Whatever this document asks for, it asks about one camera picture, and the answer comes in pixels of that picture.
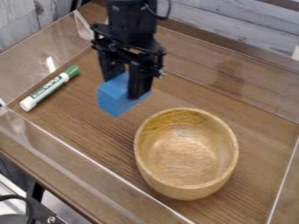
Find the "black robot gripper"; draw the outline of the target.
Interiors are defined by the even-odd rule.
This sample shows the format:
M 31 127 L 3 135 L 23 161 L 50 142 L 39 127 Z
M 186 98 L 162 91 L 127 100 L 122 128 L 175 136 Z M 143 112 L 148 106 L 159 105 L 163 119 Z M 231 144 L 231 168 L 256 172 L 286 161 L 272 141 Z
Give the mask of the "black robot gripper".
M 128 98 L 138 100 L 151 90 L 154 76 L 164 67 L 166 49 L 155 40 L 158 0 L 107 0 L 108 23 L 95 23 L 92 47 L 98 50 L 104 81 L 128 67 Z

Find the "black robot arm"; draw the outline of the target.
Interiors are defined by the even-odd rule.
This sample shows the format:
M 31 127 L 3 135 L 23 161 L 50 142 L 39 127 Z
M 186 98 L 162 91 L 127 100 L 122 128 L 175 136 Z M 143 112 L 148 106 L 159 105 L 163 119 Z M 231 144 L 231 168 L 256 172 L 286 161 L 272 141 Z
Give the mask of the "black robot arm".
M 160 14 L 159 0 L 107 0 L 108 24 L 94 23 L 90 27 L 104 81 L 128 72 L 130 100 L 147 94 L 154 78 L 163 75 L 167 50 L 155 34 L 158 21 L 167 20 L 172 12 L 172 0 L 166 1 L 167 10 Z

